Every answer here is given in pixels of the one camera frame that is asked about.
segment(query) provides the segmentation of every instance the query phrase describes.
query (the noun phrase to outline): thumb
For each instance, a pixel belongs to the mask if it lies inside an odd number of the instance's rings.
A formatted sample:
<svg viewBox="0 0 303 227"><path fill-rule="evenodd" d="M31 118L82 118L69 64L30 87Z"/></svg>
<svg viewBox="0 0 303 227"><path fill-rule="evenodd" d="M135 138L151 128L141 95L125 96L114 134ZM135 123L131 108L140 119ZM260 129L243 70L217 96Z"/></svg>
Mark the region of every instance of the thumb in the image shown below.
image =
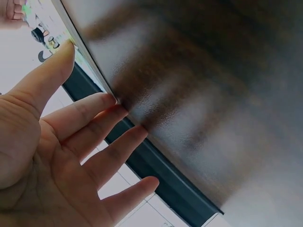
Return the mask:
<svg viewBox="0 0 303 227"><path fill-rule="evenodd" d="M28 23L23 20L5 20L1 23L0 28L3 29L19 29L23 26L28 27Z"/></svg>

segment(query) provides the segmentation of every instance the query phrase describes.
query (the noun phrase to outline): colorful illustration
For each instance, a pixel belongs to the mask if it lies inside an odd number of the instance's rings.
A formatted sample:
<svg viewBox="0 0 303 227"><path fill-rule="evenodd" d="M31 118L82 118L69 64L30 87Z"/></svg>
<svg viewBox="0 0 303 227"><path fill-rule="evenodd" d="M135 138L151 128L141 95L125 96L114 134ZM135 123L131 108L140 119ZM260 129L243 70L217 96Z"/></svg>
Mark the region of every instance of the colorful illustration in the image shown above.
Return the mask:
<svg viewBox="0 0 303 227"><path fill-rule="evenodd" d="M33 38L45 47L45 49L38 54L38 58L41 62L44 62L47 59L43 57L45 51L50 52L47 54L49 57L56 53L60 45L66 40L71 40L75 43L51 0L27 0L26 4L23 6L23 11L26 15L24 20L32 29ZM94 76L91 67L84 59L77 46L75 46L75 49L76 63L90 77Z"/></svg>

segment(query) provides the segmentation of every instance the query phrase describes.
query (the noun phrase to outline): black trim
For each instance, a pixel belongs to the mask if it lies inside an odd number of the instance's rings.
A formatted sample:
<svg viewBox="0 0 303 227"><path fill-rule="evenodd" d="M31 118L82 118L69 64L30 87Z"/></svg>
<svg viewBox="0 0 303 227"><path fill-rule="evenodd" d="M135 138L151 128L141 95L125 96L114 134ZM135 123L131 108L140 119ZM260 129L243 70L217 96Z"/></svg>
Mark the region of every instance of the black trim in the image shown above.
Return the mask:
<svg viewBox="0 0 303 227"><path fill-rule="evenodd" d="M71 77L63 85L74 101L100 92L100 88L75 64ZM112 143L134 125L123 119L106 137ZM126 164L140 177L155 176L160 185L156 193L192 227L201 227L213 214L222 213L149 140L145 140Z"/></svg>

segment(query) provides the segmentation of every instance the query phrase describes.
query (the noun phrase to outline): background hand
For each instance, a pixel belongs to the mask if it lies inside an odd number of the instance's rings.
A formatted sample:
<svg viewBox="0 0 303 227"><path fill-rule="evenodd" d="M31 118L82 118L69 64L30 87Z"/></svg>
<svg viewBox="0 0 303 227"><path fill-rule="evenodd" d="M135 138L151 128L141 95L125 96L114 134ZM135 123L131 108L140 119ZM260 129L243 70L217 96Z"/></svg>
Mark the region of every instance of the background hand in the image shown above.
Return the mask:
<svg viewBox="0 0 303 227"><path fill-rule="evenodd" d="M0 96L0 226L112 227L151 194L147 177L100 200L101 188L146 138L141 126L83 160L127 111L108 94L94 94L40 119L70 75L74 47L59 52Z"/></svg>
<svg viewBox="0 0 303 227"><path fill-rule="evenodd" d="M0 28L17 29L27 22L23 21L22 6L26 0L0 0Z"/></svg>

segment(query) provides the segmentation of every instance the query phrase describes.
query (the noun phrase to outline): finger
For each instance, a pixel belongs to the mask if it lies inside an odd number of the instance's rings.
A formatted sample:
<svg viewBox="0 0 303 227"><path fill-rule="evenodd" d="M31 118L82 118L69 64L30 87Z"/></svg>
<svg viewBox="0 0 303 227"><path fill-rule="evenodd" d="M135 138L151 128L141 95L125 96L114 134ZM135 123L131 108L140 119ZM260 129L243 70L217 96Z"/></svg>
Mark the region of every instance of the finger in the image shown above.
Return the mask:
<svg viewBox="0 0 303 227"><path fill-rule="evenodd" d="M15 12L15 15L16 15L16 13L20 13L24 16L24 14L22 13L22 6L21 5L15 4L14 12Z"/></svg>
<svg viewBox="0 0 303 227"><path fill-rule="evenodd" d="M127 114L120 105L101 112L87 126L64 141L62 148L72 152L81 162Z"/></svg>
<svg viewBox="0 0 303 227"><path fill-rule="evenodd" d="M14 3L16 5L21 5L21 6L25 5L25 2L26 2L26 0L14 0Z"/></svg>
<svg viewBox="0 0 303 227"><path fill-rule="evenodd" d="M105 207L112 218L113 224L116 225L140 202L152 194L158 186L159 180L157 178L146 177L119 194L102 200L101 205Z"/></svg>
<svg viewBox="0 0 303 227"><path fill-rule="evenodd" d="M136 126L83 164L83 167L96 183L97 190L119 170L131 153L147 137L147 134L142 126Z"/></svg>
<svg viewBox="0 0 303 227"><path fill-rule="evenodd" d="M98 113L115 103L112 95L96 93L49 114L42 120L51 125L58 140L63 141L86 126Z"/></svg>
<svg viewBox="0 0 303 227"><path fill-rule="evenodd" d="M7 21L4 21L0 25L0 28L4 28L4 29L18 29L18 28L21 28L22 26L28 26L28 23L26 21L22 21L22 20L17 20L17 21L7 20Z"/></svg>
<svg viewBox="0 0 303 227"><path fill-rule="evenodd" d="M14 0L8 0L6 4L6 17L8 20L12 20L14 17Z"/></svg>
<svg viewBox="0 0 303 227"><path fill-rule="evenodd" d="M23 13L15 13L13 20L22 20L25 15Z"/></svg>
<svg viewBox="0 0 303 227"><path fill-rule="evenodd" d="M10 102L21 106L37 119L55 91L70 76L75 50L68 41L41 66L27 74L7 95Z"/></svg>

